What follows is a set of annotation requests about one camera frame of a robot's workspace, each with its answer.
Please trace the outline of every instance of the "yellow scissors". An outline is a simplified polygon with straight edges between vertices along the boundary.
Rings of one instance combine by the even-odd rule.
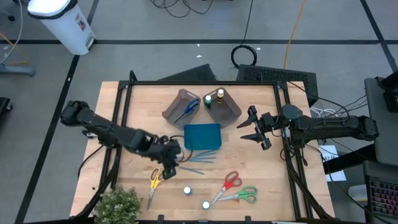
[[[152,203],[152,199],[154,198],[155,189],[164,180],[162,175],[162,169],[156,167],[152,171],[149,180],[150,180],[150,192],[149,192],[149,201],[148,201],[147,210],[149,209],[150,203]]]

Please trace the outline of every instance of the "scissors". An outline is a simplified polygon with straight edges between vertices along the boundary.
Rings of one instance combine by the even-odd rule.
[[[222,194],[226,190],[228,190],[231,187],[239,187],[240,185],[242,185],[242,179],[240,179],[238,175],[239,175],[238,172],[232,171],[225,177],[224,186],[221,188],[220,192],[218,192],[218,194],[214,198],[213,202],[211,203],[212,205],[216,203],[216,201],[222,196]]]
[[[230,200],[230,199],[245,199],[249,203],[257,202],[257,192],[258,189],[255,186],[245,186],[240,192],[236,194],[232,194],[230,196],[226,196],[218,199],[220,200]]]
[[[196,106],[199,105],[199,99],[194,99],[191,102],[189,102],[188,106],[184,109],[184,112],[174,121],[176,123],[181,119],[184,115],[189,114],[189,112],[193,111]]]
[[[163,175],[162,175],[162,169],[159,167],[156,167],[152,171],[149,179],[150,179],[150,192],[149,192],[149,201],[148,201],[147,210],[149,209],[150,204],[152,203],[152,199],[154,198],[154,193],[155,193],[156,187],[164,180]]]

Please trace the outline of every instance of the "white cord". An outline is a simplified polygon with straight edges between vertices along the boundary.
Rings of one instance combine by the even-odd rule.
[[[15,46],[18,44],[19,39],[21,38],[21,35],[22,35],[22,27],[23,27],[23,25],[24,25],[24,20],[23,20],[23,18],[22,18],[22,3],[21,3],[21,0],[18,0],[18,2],[19,2],[19,10],[20,10],[20,12],[21,12],[21,27],[19,28],[19,35],[18,35],[17,41],[14,43],[14,46],[12,46],[11,50],[10,50],[10,51],[8,52],[8,54],[3,58],[3,60],[0,62],[0,64],[3,64],[3,63],[7,60],[7,58],[10,56],[10,54],[11,54],[12,51],[14,50]]]
[[[334,114],[334,116],[338,117],[335,113],[336,111],[333,109],[320,109],[320,108],[316,108],[316,107],[311,107],[310,110],[314,113],[317,114],[317,118],[321,118],[322,117],[322,113],[329,113],[329,114]]]

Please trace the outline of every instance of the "blue container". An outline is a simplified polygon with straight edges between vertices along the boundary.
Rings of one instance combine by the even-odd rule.
[[[209,150],[221,147],[220,124],[188,124],[184,126],[186,149]]]

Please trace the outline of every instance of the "white paper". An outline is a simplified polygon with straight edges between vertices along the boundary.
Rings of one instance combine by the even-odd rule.
[[[337,154],[336,146],[319,146],[319,150],[321,150],[322,156],[323,156],[323,158],[325,158],[326,161],[338,157],[338,155],[335,155],[335,154]],[[346,181],[346,176],[345,176],[343,170],[332,173],[331,178],[334,181]],[[329,174],[326,175],[326,180],[328,182],[331,182]]]

